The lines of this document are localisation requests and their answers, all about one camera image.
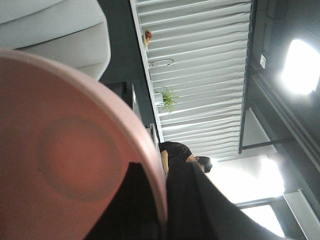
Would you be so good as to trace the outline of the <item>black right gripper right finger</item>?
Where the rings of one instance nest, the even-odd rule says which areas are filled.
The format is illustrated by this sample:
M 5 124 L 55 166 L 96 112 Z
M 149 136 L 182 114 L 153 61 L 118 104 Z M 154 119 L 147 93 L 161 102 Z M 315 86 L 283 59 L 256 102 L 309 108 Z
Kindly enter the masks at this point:
M 170 166 L 166 181 L 170 240 L 278 240 L 231 203 L 197 163 Z

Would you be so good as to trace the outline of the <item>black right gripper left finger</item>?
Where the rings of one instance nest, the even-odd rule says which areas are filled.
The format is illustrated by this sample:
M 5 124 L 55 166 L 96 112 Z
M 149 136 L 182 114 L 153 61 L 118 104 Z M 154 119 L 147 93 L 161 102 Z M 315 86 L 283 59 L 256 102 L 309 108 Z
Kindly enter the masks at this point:
M 119 190 L 86 239 L 161 239 L 154 196 L 141 164 L 129 164 Z

